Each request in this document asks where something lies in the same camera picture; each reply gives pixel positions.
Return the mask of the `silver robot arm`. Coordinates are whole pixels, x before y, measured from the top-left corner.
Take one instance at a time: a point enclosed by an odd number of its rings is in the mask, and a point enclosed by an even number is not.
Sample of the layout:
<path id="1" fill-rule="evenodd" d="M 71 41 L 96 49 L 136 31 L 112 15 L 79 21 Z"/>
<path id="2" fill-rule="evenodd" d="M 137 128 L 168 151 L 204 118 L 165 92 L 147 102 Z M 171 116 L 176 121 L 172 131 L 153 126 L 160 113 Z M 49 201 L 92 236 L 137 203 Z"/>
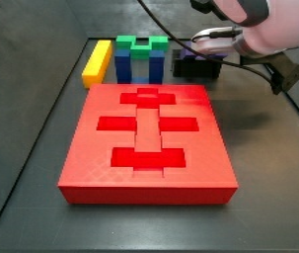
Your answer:
<path id="1" fill-rule="evenodd" d="M 263 57 L 299 46 L 299 0 L 190 0 L 191 7 L 235 26 L 200 31 L 192 48 L 204 54 Z"/>

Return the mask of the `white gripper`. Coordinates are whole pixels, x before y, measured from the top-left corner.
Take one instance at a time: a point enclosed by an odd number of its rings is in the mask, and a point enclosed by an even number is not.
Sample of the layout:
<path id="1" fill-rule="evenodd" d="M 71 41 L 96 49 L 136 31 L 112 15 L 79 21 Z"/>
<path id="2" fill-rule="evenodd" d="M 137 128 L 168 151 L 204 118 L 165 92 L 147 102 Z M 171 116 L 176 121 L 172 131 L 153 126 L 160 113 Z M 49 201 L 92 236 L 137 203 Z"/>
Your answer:
<path id="1" fill-rule="evenodd" d="M 191 38 L 191 48 L 203 54 L 236 52 L 247 54 L 247 46 L 240 27 L 222 27 L 200 31 Z"/>

